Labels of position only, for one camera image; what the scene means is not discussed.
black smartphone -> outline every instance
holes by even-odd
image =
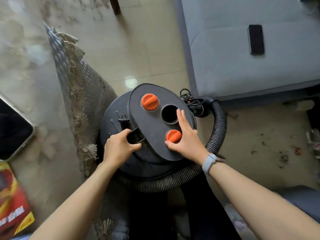
[[[258,24],[251,24],[248,27],[250,54],[263,55],[264,54],[264,40],[262,26]]]
[[[0,95],[0,161],[11,159],[34,132],[34,125]]]

vacuum hose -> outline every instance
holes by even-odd
[[[202,113],[200,113],[198,117],[205,117],[209,114],[209,111],[212,111],[213,113],[213,131],[205,147],[211,153],[218,153],[227,131],[226,115],[223,112],[219,101],[215,100],[213,97],[197,99],[197,102],[199,103],[194,104],[193,107],[202,106]],[[201,172],[202,168],[199,165],[195,164],[192,161],[188,161],[188,164],[185,165],[183,168],[180,168],[175,172],[170,173],[169,175],[166,175],[159,179],[134,181],[132,179],[127,178],[120,172],[117,172],[115,174],[115,177],[121,184],[125,185],[130,189],[138,190],[140,192],[145,193],[156,193],[179,187],[180,185],[193,179]]]

gray sofa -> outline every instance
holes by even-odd
[[[175,0],[193,96],[227,108],[320,93],[320,15],[298,0]],[[263,27],[252,56],[247,28]]]

smartwatch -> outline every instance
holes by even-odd
[[[209,154],[209,156],[207,157],[207,159],[204,161],[202,165],[203,172],[205,174],[209,174],[210,168],[212,167],[212,165],[215,164],[216,161],[224,163],[226,159],[219,154],[214,154],[214,153]]]

black pants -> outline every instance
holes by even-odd
[[[241,240],[203,173],[181,186],[192,240]],[[174,240],[167,193],[130,194],[130,240]]]

